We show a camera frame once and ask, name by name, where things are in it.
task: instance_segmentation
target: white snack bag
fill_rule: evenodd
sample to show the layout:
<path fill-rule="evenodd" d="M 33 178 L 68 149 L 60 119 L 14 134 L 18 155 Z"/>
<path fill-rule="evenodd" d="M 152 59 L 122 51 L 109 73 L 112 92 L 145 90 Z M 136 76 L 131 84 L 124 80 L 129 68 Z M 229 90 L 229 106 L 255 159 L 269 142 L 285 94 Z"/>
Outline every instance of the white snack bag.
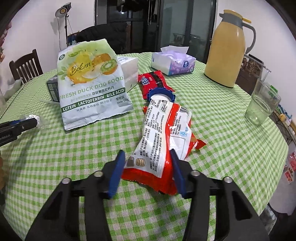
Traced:
<path fill-rule="evenodd" d="M 81 42 L 61 51 L 57 73 L 65 130 L 133 109 L 121 65 L 106 39 Z"/>
<path fill-rule="evenodd" d="M 177 189 L 170 150 L 184 160 L 192 148 L 206 145 L 191 131 L 191 115 L 177 103 L 152 99 L 143 120 L 142 138 L 126 161 L 121 177 L 174 195 Z"/>

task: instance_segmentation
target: yellow thermos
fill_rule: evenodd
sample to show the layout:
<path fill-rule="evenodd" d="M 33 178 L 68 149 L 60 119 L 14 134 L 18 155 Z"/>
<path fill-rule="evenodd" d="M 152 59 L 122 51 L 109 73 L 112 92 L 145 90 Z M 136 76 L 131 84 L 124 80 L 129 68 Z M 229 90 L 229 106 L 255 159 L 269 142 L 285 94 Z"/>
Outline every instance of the yellow thermos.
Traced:
<path fill-rule="evenodd" d="M 252 45 L 247 48 L 246 54 L 254 47 L 256 31 L 252 26 L 243 22 L 251 23 L 250 20 L 234 11 L 224 10 L 224 13 L 219 15 L 222 17 L 222 22 L 213 35 L 205 76 L 232 88 L 239 74 L 246 48 L 242 28 L 246 27 L 254 32 Z"/>

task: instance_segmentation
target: green checkered tablecloth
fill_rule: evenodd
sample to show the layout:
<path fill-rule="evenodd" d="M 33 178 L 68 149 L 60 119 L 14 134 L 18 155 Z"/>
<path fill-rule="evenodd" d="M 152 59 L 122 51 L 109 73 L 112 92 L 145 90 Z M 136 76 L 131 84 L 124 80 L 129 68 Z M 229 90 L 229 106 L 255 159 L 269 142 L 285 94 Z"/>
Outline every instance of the green checkered tablecloth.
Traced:
<path fill-rule="evenodd" d="M 139 58 L 139 73 L 152 71 L 151 53 L 129 54 Z M 186 159 L 206 176 L 230 176 L 258 214 L 267 205 L 282 174 L 288 146 L 276 125 L 267 118 L 255 127 L 244 117 L 250 96 L 239 86 L 226 88 L 207 79 L 205 65 L 196 62 L 194 72 L 165 77 L 176 90 L 176 103 L 192 111 L 192 132 L 207 145 Z M 9 101 L 1 122 L 22 114 L 41 115 L 47 129 L 32 129 L 1 147 L 7 177 L 3 211 L 12 228 L 25 238 L 39 210 L 64 177 L 86 178 L 114 160 L 122 149 L 126 157 L 140 138 L 145 101 L 140 88 L 129 96 L 134 110 L 123 115 L 65 131 L 60 107 L 50 100 L 45 82 L 56 70 L 26 84 Z M 190 199 L 154 192 L 136 182 L 121 180 L 117 194 L 105 201 L 113 240 L 182 240 Z M 81 240 L 86 240 L 83 203 L 80 203 Z M 211 198 L 209 238 L 215 233 L 215 202 Z"/>

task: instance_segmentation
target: lamp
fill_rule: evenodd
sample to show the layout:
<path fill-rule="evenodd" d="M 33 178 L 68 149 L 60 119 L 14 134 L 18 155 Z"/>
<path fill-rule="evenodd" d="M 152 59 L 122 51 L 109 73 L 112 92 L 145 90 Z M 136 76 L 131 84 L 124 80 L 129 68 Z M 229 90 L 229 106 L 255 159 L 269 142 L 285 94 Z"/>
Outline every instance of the lamp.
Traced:
<path fill-rule="evenodd" d="M 55 16 L 57 18 L 62 18 L 65 16 L 65 30 L 66 30 L 66 41 L 67 41 L 67 37 L 68 37 L 68 32 L 67 32 L 67 17 L 69 17 L 67 14 L 69 12 L 69 10 L 71 9 L 71 3 L 66 3 L 65 5 L 63 5 L 61 8 L 59 8 L 56 13 Z"/>

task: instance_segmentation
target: cookie image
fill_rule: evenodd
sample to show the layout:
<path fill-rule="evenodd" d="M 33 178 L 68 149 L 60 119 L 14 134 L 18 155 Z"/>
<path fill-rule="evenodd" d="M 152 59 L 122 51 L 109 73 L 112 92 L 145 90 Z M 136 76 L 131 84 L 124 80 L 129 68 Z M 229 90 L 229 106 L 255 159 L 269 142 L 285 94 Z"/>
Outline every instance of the cookie image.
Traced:
<path fill-rule="evenodd" d="M 134 166 L 133 157 L 132 156 L 130 156 L 129 159 L 127 160 L 126 166 L 127 167 L 133 167 Z"/>
<path fill-rule="evenodd" d="M 145 166 L 145 160 L 143 158 L 137 158 L 136 159 L 136 165 L 140 166 L 140 167 Z"/>

